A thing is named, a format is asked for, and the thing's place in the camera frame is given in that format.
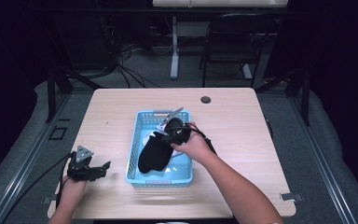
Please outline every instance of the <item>person's right hand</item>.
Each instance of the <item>person's right hand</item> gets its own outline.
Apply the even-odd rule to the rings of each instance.
[[[190,127],[196,128],[196,123],[189,122],[188,124]],[[173,147],[176,151],[184,152],[191,159],[199,163],[202,163],[203,160],[213,154],[203,137],[194,131],[191,131],[190,137],[185,144],[179,146],[172,143],[171,147]]]

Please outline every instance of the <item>chair leg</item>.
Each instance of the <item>chair leg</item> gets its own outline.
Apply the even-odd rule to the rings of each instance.
[[[202,71],[202,88],[205,87],[205,79],[206,79],[206,63],[207,60],[203,59],[203,71]]]
[[[202,51],[202,56],[201,56],[201,61],[200,61],[199,69],[202,68],[202,64],[203,64],[204,59],[205,59],[205,49]]]
[[[255,76],[257,75],[257,68],[258,68],[258,64],[259,64],[259,61],[257,60],[257,63],[255,64],[255,69],[254,69],[254,73],[252,75],[252,82],[251,82],[251,88],[254,86],[255,84]]]

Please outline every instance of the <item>metal bracket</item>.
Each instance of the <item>metal bracket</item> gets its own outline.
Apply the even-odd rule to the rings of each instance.
[[[94,155],[92,151],[86,149],[85,147],[78,146],[76,153],[76,162],[83,161],[86,158],[91,157],[92,155]]]
[[[301,194],[294,194],[294,193],[285,193],[281,194],[281,198],[284,201],[292,201],[292,202],[301,202],[304,200]]]
[[[243,77],[245,78],[245,80],[252,80],[252,72],[251,72],[251,69],[249,68],[248,63],[246,63],[242,67],[242,72],[243,72]]]
[[[57,194],[54,194],[54,195],[52,195],[52,196],[50,196],[50,197],[45,197],[45,198],[43,198],[43,200],[42,200],[42,204],[45,204],[45,203],[51,203],[52,201],[56,201],[57,200]]]

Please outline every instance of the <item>blue plastic basket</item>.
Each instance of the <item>blue plastic basket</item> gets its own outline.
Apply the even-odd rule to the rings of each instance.
[[[143,174],[138,169],[139,155],[144,148],[143,138],[157,131],[157,126],[172,112],[173,110],[142,110],[137,113],[126,173],[126,180],[134,187],[187,187],[192,180],[192,160],[185,153],[172,157],[163,171],[152,170]],[[190,121],[190,114],[186,110],[182,110],[176,117],[183,122]]]

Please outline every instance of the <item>wooden table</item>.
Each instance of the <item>wooden table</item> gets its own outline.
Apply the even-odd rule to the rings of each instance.
[[[212,101],[202,103],[203,96]],[[217,155],[254,182],[283,217],[296,212],[293,202],[281,199],[289,188],[253,89],[102,89],[94,92],[73,150],[79,145],[92,150],[91,167],[112,164],[106,177],[88,183],[74,218],[232,217],[217,186],[196,161],[187,188],[134,188],[125,179],[137,112],[181,106],[212,140]],[[52,202],[49,217],[54,210]]]

